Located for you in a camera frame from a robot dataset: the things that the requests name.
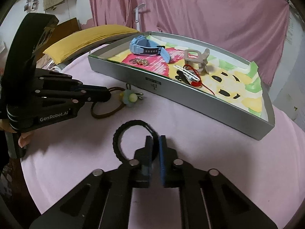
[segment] silver tray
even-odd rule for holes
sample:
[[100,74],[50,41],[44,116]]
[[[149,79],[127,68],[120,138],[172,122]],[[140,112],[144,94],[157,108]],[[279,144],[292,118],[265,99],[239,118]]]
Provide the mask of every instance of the silver tray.
[[145,32],[118,40],[90,54],[88,59],[91,69],[187,106],[257,140],[262,139],[274,128],[275,117],[273,107],[263,82],[261,82],[261,86],[263,90],[262,117],[264,119],[177,80],[124,63],[108,60],[108,58],[128,49],[131,40],[139,35],[152,35],[182,40],[215,50],[244,64],[249,65],[250,63],[233,53],[199,40],[168,33]]

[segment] brown hair tie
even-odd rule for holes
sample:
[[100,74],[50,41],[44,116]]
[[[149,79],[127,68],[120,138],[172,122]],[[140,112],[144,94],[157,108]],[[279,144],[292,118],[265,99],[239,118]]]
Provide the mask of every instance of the brown hair tie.
[[[111,87],[108,89],[110,92],[112,91],[124,91],[125,89],[124,88],[121,88],[121,87]],[[111,115],[114,115],[116,112],[120,111],[123,107],[125,107],[126,105],[124,103],[122,103],[118,108],[116,108],[115,110],[109,112],[109,113],[106,113],[106,114],[95,114],[93,112],[93,109],[94,109],[94,106],[97,102],[94,102],[92,103],[92,106],[91,106],[91,115],[93,118],[96,118],[96,119],[104,119],[104,118],[107,118]]]

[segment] yellow cushion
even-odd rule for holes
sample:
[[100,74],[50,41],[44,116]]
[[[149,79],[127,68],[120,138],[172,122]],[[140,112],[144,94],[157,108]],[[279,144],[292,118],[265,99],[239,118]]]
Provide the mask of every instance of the yellow cushion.
[[121,25],[102,25],[92,27],[61,39],[47,48],[43,53],[48,54],[54,60],[55,64],[59,64],[76,51],[94,42],[120,34],[137,32],[138,31],[135,29]]

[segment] pink bedsheet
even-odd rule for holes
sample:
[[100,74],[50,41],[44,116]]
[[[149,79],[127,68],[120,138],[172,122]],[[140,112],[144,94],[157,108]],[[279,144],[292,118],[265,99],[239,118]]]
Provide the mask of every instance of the pink bedsheet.
[[[84,84],[107,87],[125,84],[91,70],[87,55],[74,60],[64,72]],[[161,96],[144,93],[144,100],[102,120],[90,114],[90,103],[74,119],[35,132],[22,170],[29,192],[41,213],[45,212],[92,170],[109,171],[120,161],[112,149],[115,130],[129,120],[149,123],[166,135],[169,147],[194,167],[219,169],[281,229],[295,214],[305,197],[305,133],[285,113],[274,107],[276,124],[261,141]],[[105,113],[118,99],[96,106]],[[128,129],[122,149],[132,158],[144,146],[147,131]],[[135,189],[129,228],[179,229],[180,205],[176,189],[160,185],[154,168],[150,189]]]
[[287,0],[90,0],[94,24],[136,28],[133,9],[141,3],[142,31],[187,36],[255,61],[271,85],[287,32]]

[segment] finger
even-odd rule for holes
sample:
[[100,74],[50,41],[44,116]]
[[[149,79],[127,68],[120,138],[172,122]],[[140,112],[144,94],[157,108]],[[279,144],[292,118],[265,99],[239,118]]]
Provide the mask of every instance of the finger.
[[33,137],[34,134],[30,134],[29,136],[27,136],[26,138],[23,138],[22,136],[20,136],[19,140],[18,140],[18,144],[21,148],[25,147],[26,145],[28,145]]
[[12,129],[10,122],[8,119],[1,119],[0,120],[0,127],[4,130],[4,131],[8,131],[11,133],[15,133],[15,131]]
[[27,136],[30,136],[33,133],[34,131],[23,132],[21,133],[21,137],[25,139]]

